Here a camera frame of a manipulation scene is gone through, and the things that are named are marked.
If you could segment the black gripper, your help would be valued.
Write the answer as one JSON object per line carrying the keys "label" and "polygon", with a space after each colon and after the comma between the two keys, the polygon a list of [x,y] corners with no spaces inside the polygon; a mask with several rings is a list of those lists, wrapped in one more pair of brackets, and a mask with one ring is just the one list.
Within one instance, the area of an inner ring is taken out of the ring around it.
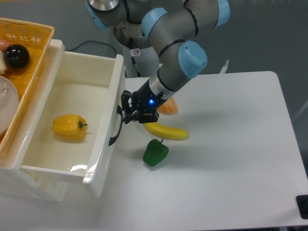
{"label": "black gripper", "polygon": [[131,93],[124,90],[121,94],[121,105],[124,111],[123,123],[129,122],[153,123],[157,122],[159,113],[157,109],[166,102],[164,92],[159,90],[153,93],[149,81],[146,81],[137,91]]}

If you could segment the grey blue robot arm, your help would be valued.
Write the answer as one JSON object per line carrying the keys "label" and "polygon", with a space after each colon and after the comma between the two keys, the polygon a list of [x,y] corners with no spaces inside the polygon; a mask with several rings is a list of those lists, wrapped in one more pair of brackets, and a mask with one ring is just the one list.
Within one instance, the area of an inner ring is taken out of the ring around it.
{"label": "grey blue robot arm", "polygon": [[139,25],[162,61],[156,74],[137,91],[122,93],[124,123],[158,120],[157,109],[207,65],[204,49],[190,37],[226,23],[231,13],[226,0],[186,0],[176,13],[153,8],[149,0],[88,0],[85,6],[100,28],[120,22]]}

